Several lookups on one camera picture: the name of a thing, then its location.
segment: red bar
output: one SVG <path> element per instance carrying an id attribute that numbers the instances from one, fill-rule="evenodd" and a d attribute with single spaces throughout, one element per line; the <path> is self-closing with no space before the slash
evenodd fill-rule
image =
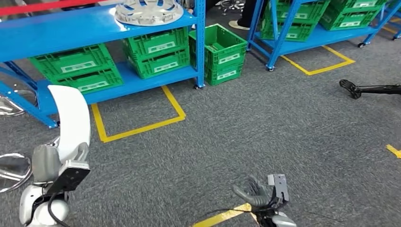
<path id="1" fill-rule="evenodd" d="M 80 5 L 90 4 L 90 3 L 96 3 L 99 1 L 101 1 L 101 0 L 63 0 L 63 1 L 55 1 L 55 2 L 47 2 L 47 3 L 29 4 L 26 6 L 2 7 L 2 8 L 0 8 L 0 16 L 28 13 L 28 12 L 37 12 L 37 11 L 70 7 L 70 6 L 80 6 Z"/>

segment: green plastic crate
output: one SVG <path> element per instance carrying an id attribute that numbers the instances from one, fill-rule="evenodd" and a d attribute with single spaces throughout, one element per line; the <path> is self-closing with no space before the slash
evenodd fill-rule
<path id="1" fill-rule="evenodd" d="M 68 51 L 29 58 L 48 80 L 82 75 L 104 68 L 115 67 L 104 44 L 96 44 Z"/>
<path id="2" fill-rule="evenodd" d="M 158 57 L 137 61 L 127 55 L 128 62 L 142 79 L 158 76 L 190 64 L 189 48 L 164 54 Z"/>
<path id="3" fill-rule="evenodd" d="M 196 69 L 196 55 L 191 53 L 191 66 Z M 225 81 L 240 77 L 243 63 L 228 65 L 222 69 L 211 69 L 205 65 L 205 81 L 211 85 L 221 84 Z"/>
<path id="4" fill-rule="evenodd" d="M 277 19 L 279 22 L 284 22 L 287 18 L 289 8 L 291 7 L 292 0 L 277 0 Z M 298 12 L 295 14 L 293 23 L 317 23 L 323 12 L 329 5 L 330 0 L 313 1 L 303 3 Z M 262 16 L 263 20 L 271 21 L 271 3 L 266 6 L 266 10 Z"/>
<path id="5" fill-rule="evenodd" d="M 380 10 L 366 12 L 338 12 L 328 8 L 323 14 L 320 24 L 329 31 L 346 30 L 367 27 Z"/>
<path id="6" fill-rule="evenodd" d="M 196 53 L 196 31 L 189 33 L 190 48 Z M 242 64 L 247 42 L 219 24 L 205 27 L 205 65 L 223 69 L 227 65 Z"/>
<path id="7" fill-rule="evenodd" d="M 387 0 L 331 0 L 330 7 L 339 12 L 366 12 L 380 10 Z"/>
<path id="8" fill-rule="evenodd" d="M 100 91 L 123 84 L 120 73 L 116 67 L 102 69 L 70 78 L 51 81 L 56 85 L 75 87 L 82 94 Z"/>
<path id="9" fill-rule="evenodd" d="M 144 60 L 181 50 L 188 46 L 188 28 L 140 35 L 122 40 L 132 58 Z"/>
<path id="10" fill-rule="evenodd" d="M 288 30 L 286 41 L 293 42 L 305 42 L 309 38 L 310 34 L 313 32 L 316 24 L 303 24 L 303 23 L 292 23 L 290 29 Z M 284 22 L 277 23 L 278 34 L 282 30 Z M 261 39 L 273 39 L 273 23 L 266 23 L 262 21 L 261 27 Z"/>

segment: black pants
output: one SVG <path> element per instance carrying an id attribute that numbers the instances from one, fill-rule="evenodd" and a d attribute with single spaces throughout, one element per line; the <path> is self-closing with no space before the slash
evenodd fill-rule
<path id="1" fill-rule="evenodd" d="M 261 15 L 264 13 L 264 9 L 266 8 L 267 2 L 269 0 L 265 0 L 262 5 Z M 219 0 L 206 0 L 206 12 L 213 8 Z M 246 0 L 244 5 L 244 10 L 242 12 L 242 18 L 238 20 L 238 25 L 242 27 L 250 27 L 252 23 L 253 11 L 256 6 L 256 0 Z"/>

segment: white label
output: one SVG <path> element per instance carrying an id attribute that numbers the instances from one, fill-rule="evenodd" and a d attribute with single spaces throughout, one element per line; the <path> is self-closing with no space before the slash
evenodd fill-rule
<path id="1" fill-rule="evenodd" d="M 172 48 L 175 47 L 175 42 L 169 42 L 169 43 L 165 43 L 159 46 L 152 46 L 148 48 L 148 53 L 154 53 L 154 52 L 158 52 L 158 51 L 162 51 L 168 48 Z"/>
<path id="2" fill-rule="evenodd" d="M 360 8 L 360 7 L 371 7 L 375 6 L 377 1 L 366 1 L 366 2 L 357 2 L 352 6 L 352 8 Z"/>
<path id="3" fill-rule="evenodd" d="M 283 13 L 281 15 L 281 18 L 286 18 L 288 16 L 288 12 Z M 308 18 L 308 14 L 307 13 L 297 13 L 295 14 L 295 19 L 307 19 Z"/>
<path id="4" fill-rule="evenodd" d="M 234 54 L 234 55 L 231 55 L 231 56 L 228 56 L 228 57 L 226 57 L 226 58 L 220 59 L 220 60 L 218 61 L 218 64 L 220 65 L 220 64 L 229 62 L 229 61 L 234 60 L 234 59 L 237 59 L 237 58 L 239 58 L 239 53 L 236 53 L 236 54 Z"/>
<path id="5" fill-rule="evenodd" d="M 325 20 L 327 23 L 331 22 L 331 18 L 327 14 L 323 14 L 322 19 Z"/>
<path id="6" fill-rule="evenodd" d="M 162 66 L 156 67 L 156 68 L 153 69 L 153 71 L 154 72 L 160 72 L 160 71 L 171 69 L 171 68 L 177 67 L 177 66 L 178 66 L 178 62 L 175 61 L 175 62 L 172 62 L 172 63 L 167 64 L 167 65 L 162 65 Z"/>
<path id="7" fill-rule="evenodd" d="M 107 82 L 107 81 L 101 81 L 101 82 L 98 82 L 98 83 L 94 83 L 94 84 L 88 84 L 88 85 L 85 85 L 85 86 L 80 86 L 80 87 L 78 87 L 78 90 L 79 91 L 88 91 L 88 90 L 92 90 L 92 89 L 95 89 L 95 88 L 98 88 L 98 87 L 104 87 L 104 86 L 107 86 L 107 85 L 109 85 L 109 83 Z"/>
<path id="8" fill-rule="evenodd" d="M 217 80 L 219 80 L 219 79 L 224 79 L 224 78 L 226 78 L 226 77 L 233 76 L 233 75 L 235 75 L 235 74 L 237 74 L 237 70 L 234 70 L 234 71 L 231 71 L 231 72 L 228 72 L 228 73 L 224 73 L 224 74 L 222 74 L 222 75 L 218 75 L 218 76 L 217 76 Z"/>
<path id="9" fill-rule="evenodd" d="M 340 27 L 351 27 L 351 26 L 359 26 L 361 24 L 360 21 L 355 22 L 344 22 L 340 24 Z"/>
<path id="10" fill-rule="evenodd" d="M 86 68 L 90 68 L 90 67 L 94 67 L 94 66 L 96 66 L 94 61 L 88 61 L 88 62 L 84 62 L 84 63 L 81 63 L 81 64 L 69 65 L 69 66 L 61 67 L 61 71 L 63 73 L 73 72 L 73 71 L 82 70 L 82 69 L 86 69 Z"/>
<path id="11" fill-rule="evenodd" d="M 296 39 L 296 38 L 298 38 L 298 34 L 297 33 L 287 33 L 286 38 Z"/>

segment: blue metal shelf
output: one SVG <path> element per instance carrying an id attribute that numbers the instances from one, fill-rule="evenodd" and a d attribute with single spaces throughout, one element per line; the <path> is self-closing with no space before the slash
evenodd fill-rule
<path id="1" fill-rule="evenodd" d="M 326 44 L 332 44 L 335 42 L 349 40 L 355 37 L 359 37 L 361 35 L 371 34 L 376 30 L 377 30 L 376 28 L 369 26 L 366 28 L 353 29 L 353 30 L 327 31 L 320 24 L 318 24 L 306 42 L 301 43 L 301 42 L 284 41 L 279 50 L 279 55 L 295 53 L 298 51 L 304 51 L 311 48 L 323 46 Z M 262 40 L 260 38 L 259 32 L 255 34 L 255 37 L 261 40 L 265 45 L 268 45 L 270 48 L 274 48 L 275 46 L 274 40 Z"/>
<path id="2" fill-rule="evenodd" d="M 393 10 L 393 8 L 390 8 L 390 7 L 386 7 L 386 8 L 384 9 L 384 11 L 385 11 L 386 13 L 389 13 L 389 12 L 391 12 L 392 10 Z M 394 17 L 401 18 L 401 12 L 396 11 L 396 12 L 394 13 L 393 16 L 394 16 Z M 401 38 L 401 25 L 398 24 L 398 23 L 391 22 L 391 21 L 389 21 L 388 23 L 391 24 L 392 26 L 397 27 L 397 28 L 399 29 L 398 32 L 394 34 L 393 40 L 396 40 L 396 39 Z"/>
<path id="3" fill-rule="evenodd" d="M 253 13 L 252 23 L 250 27 L 250 31 L 248 32 L 248 48 L 250 50 L 252 47 L 256 48 L 263 55 L 268 58 L 266 62 L 266 68 L 269 71 L 273 71 L 274 64 L 276 63 L 277 58 L 280 55 L 294 53 L 298 51 L 303 51 L 311 48 L 315 48 L 322 45 L 333 44 L 336 42 L 345 41 L 348 39 L 352 39 L 355 37 L 367 35 L 367 38 L 360 44 L 360 46 L 370 44 L 373 37 L 377 34 L 377 32 L 389 21 L 389 19 L 394 15 L 398 14 L 396 12 L 397 9 L 401 6 L 401 0 L 396 0 L 396 4 L 394 5 L 397 9 L 391 9 L 388 11 L 387 15 L 381 19 L 377 26 L 366 27 L 361 29 L 351 29 L 351 30 L 340 30 L 340 31 L 326 31 L 322 26 L 317 25 L 315 30 L 309 36 L 309 39 L 306 42 L 288 42 L 284 41 L 287 33 L 291 27 L 291 24 L 295 18 L 295 15 L 301 6 L 302 3 L 318 1 L 318 0 L 293 0 L 292 4 L 288 10 L 287 18 L 284 22 L 284 25 L 280 31 L 278 32 L 277 25 L 277 2 L 269 1 L 269 9 L 271 15 L 271 21 L 273 23 L 273 40 L 262 40 L 262 43 L 271 48 L 271 51 L 267 51 L 264 47 L 260 46 L 255 39 L 260 39 L 260 34 L 256 32 L 256 28 L 259 22 L 261 9 L 264 0 L 257 0 L 255 10 Z"/>
<path id="4" fill-rule="evenodd" d="M 162 26 L 133 26 L 122 24 L 114 19 L 115 5 L 92 7 L 60 13 L 27 17 L 0 22 L 0 62 L 9 69 L 0 67 L 0 73 L 19 79 L 36 92 L 38 107 L 33 106 L 0 81 L 0 93 L 49 128 L 57 123 L 49 117 L 57 113 L 47 86 L 47 80 L 34 81 L 12 60 L 59 52 L 82 46 L 165 31 L 173 28 L 196 25 L 196 55 L 198 69 L 191 66 L 142 80 L 126 63 L 118 63 L 117 68 L 125 82 L 122 86 L 89 93 L 85 95 L 88 104 L 102 102 L 154 87 L 195 78 L 195 86 L 204 85 L 204 41 L 205 41 L 205 2 L 195 1 L 194 15 L 184 10 L 177 21 Z"/>
<path id="5" fill-rule="evenodd" d="M 107 90 L 92 92 L 84 95 L 85 100 L 88 104 L 98 103 L 105 100 L 140 92 L 143 90 L 160 87 L 186 79 L 191 79 L 196 77 L 196 75 L 198 74 L 197 71 L 192 68 L 192 66 L 188 66 L 149 79 L 141 79 L 138 77 L 135 71 L 130 68 L 127 62 L 117 63 L 116 66 L 120 71 L 122 79 L 124 80 L 124 84 L 118 87 L 113 87 Z M 37 82 L 37 97 L 39 100 L 39 109 L 42 110 L 41 112 L 45 115 L 57 113 L 56 104 L 53 100 L 52 95 L 50 94 L 49 89 L 47 89 L 47 86 L 50 84 L 51 83 L 45 79 Z"/>
<path id="6" fill-rule="evenodd" d="M 115 5 L 26 17 L 0 23 L 0 62 L 12 61 L 137 35 L 191 26 L 197 18 L 184 15 L 162 26 L 134 26 L 114 19 Z"/>

